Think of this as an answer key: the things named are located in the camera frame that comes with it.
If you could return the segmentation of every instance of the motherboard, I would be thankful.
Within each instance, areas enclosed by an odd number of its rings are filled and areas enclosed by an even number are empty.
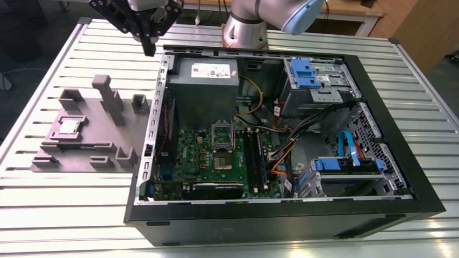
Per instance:
[[[156,199],[278,198],[280,182],[266,167],[272,149],[269,131],[236,130],[228,123],[180,129],[174,165],[158,167]],[[198,189],[204,196],[186,196]]]

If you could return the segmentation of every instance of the floor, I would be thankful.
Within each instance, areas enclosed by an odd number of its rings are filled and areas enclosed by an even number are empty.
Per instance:
[[[65,13],[61,12],[55,1],[39,0],[39,4],[49,21],[46,28],[34,31],[41,44],[42,55],[30,62],[19,63],[0,52],[0,69],[2,72],[21,68],[46,69],[65,43],[78,18],[98,18],[98,15],[83,3],[70,3],[69,11]],[[178,23],[193,24],[194,11],[186,10]],[[217,12],[204,11],[201,13],[201,24],[216,26],[218,24]],[[17,88],[10,93],[0,91],[0,143],[14,124],[43,73],[41,70],[19,70],[6,75],[6,79]],[[426,78],[452,111],[459,116],[459,90],[456,89],[459,86],[459,64],[450,64],[444,59],[436,69],[428,74]]]

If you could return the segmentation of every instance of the power supply label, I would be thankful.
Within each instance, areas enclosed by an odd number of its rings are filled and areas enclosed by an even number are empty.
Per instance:
[[[230,78],[229,64],[193,63],[192,78]]]

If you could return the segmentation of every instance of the sticker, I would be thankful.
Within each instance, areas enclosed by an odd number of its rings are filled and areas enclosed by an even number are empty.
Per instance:
[[[288,189],[288,191],[292,191],[292,183],[288,180],[285,180],[284,186]]]
[[[368,16],[381,16],[381,13],[365,12],[365,15],[368,15]]]
[[[280,116],[280,107],[278,106],[274,106],[273,107],[273,115],[277,117]]]
[[[229,64],[193,63],[192,78],[230,78]]]
[[[304,168],[304,164],[298,163],[298,164],[296,165],[296,167],[294,167],[294,170],[296,170],[296,171],[297,171],[297,170],[302,170],[302,168]]]
[[[329,82],[329,79],[328,79],[328,76],[317,76],[317,80],[318,81],[325,81],[325,82]]]

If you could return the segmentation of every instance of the yellow wire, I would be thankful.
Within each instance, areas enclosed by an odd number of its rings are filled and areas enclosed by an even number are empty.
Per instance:
[[[252,111],[249,111],[249,112],[246,112],[246,113],[237,113],[237,114],[236,114],[237,116],[244,116],[244,115],[246,115],[246,114],[253,113],[253,112],[254,112],[256,110],[258,110],[258,108],[261,107],[261,104],[262,104],[262,91],[261,91],[260,86],[256,85],[256,83],[254,83],[250,79],[248,79],[245,76],[241,76],[241,75],[240,75],[238,77],[240,77],[240,78],[244,78],[244,79],[256,87],[257,92],[260,93],[260,102],[257,103],[256,108],[253,108]]]
[[[284,155],[281,155],[281,157],[280,157],[277,163],[273,165],[273,167],[272,167],[272,169],[270,169],[270,173],[272,173],[272,174],[276,174],[274,172],[281,173],[281,172],[278,172],[278,171],[274,171],[274,169],[277,168],[280,162],[284,160],[284,158],[285,158],[288,152],[292,150],[293,146],[294,146],[294,144],[292,145],[292,147],[289,147],[289,149],[285,151]]]

